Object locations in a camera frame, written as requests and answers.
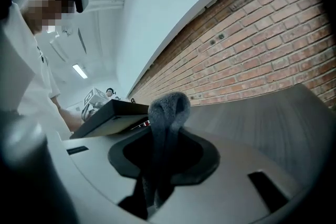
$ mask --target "black opening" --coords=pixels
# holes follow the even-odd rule
[[[72,154],[76,154],[76,153],[83,152],[83,151],[88,151],[88,150],[89,149],[85,146],[79,146],[79,147],[71,148],[71,149],[67,150],[67,152],[68,152],[69,155],[72,155]]]
[[[288,199],[279,191],[264,172],[248,175],[271,213],[284,206]]]

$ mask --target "person in background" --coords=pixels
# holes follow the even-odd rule
[[[114,94],[116,94],[116,92],[112,89],[112,88],[108,88],[107,90],[106,90],[106,96],[107,96],[107,98],[109,99],[109,100],[111,100],[111,99],[116,99],[116,100],[120,100],[120,98],[119,97],[113,97],[113,95]]]
[[[74,0],[29,0],[22,10],[12,3],[8,17],[0,21],[6,38],[35,74],[18,112],[35,118],[45,132],[57,131],[63,140],[68,139],[70,131],[77,130],[83,121],[80,114],[72,114],[59,105],[60,91],[35,35],[54,26],[63,14],[73,11]]]

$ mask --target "white shirt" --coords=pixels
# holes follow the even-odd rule
[[[8,18],[1,21],[1,26],[11,45],[35,73],[21,99],[18,112],[35,118],[45,132],[55,130],[62,140],[69,139],[70,130],[50,99],[58,96],[60,92],[47,59],[38,49],[37,41],[16,4],[12,4]]]

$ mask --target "gray towel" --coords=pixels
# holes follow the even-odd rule
[[[181,92],[166,94],[153,101],[149,107],[153,155],[142,177],[147,207],[154,205],[159,208],[173,191],[170,184],[171,160],[177,148],[179,130],[189,113],[190,102]]]

